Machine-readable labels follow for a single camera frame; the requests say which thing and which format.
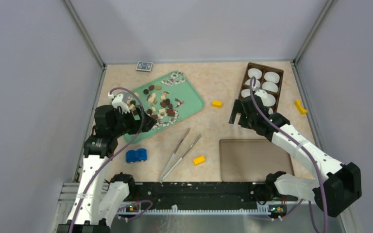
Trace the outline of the green plastic tray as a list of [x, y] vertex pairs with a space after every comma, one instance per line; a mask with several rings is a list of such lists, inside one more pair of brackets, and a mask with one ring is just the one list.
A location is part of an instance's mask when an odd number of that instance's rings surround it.
[[169, 72], [133, 90], [146, 114], [156, 119], [155, 125], [133, 141], [138, 143], [201, 111], [204, 100], [186, 75], [179, 70]]

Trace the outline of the metal tweezers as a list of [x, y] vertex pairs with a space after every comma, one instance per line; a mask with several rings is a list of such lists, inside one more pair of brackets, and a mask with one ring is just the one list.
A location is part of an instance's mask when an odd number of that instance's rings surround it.
[[187, 128], [186, 132], [183, 134], [181, 139], [179, 140], [177, 146], [175, 147], [174, 151], [172, 152], [170, 158], [168, 159], [166, 165], [164, 166], [158, 181], [162, 183], [171, 173], [172, 171], [179, 165], [179, 163], [183, 160], [183, 158], [192, 150], [192, 148], [198, 143], [198, 141], [201, 139], [202, 135], [199, 134], [196, 136], [196, 138], [193, 140], [191, 145], [182, 153], [180, 154], [178, 152], [181, 145], [184, 143], [185, 139], [187, 138], [191, 128]]

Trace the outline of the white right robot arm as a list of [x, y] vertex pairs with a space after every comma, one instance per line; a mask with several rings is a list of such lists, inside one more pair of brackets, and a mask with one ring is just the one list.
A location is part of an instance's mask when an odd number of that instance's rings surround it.
[[259, 96], [234, 101], [229, 123], [239, 114], [238, 125], [255, 131], [282, 148], [314, 176], [295, 177], [283, 171], [266, 177], [265, 193], [271, 200], [283, 195], [312, 201], [330, 217], [339, 216], [362, 196], [361, 170], [353, 162], [344, 164], [303, 137], [280, 113], [269, 114]]

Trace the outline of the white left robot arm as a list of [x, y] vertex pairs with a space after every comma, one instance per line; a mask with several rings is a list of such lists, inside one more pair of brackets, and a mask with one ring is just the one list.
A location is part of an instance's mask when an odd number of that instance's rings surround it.
[[133, 176], [123, 173], [110, 181], [103, 196], [107, 167], [118, 155], [115, 150], [119, 137], [130, 134], [134, 141], [140, 133], [151, 130], [156, 120], [145, 112], [136, 94], [132, 94], [136, 103], [132, 108], [125, 94], [109, 96], [111, 104], [95, 109], [92, 133], [84, 143], [78, 191], [65, 223], [57, 226], [58, 233], [109, 233], [122, 202], [136, 196]]

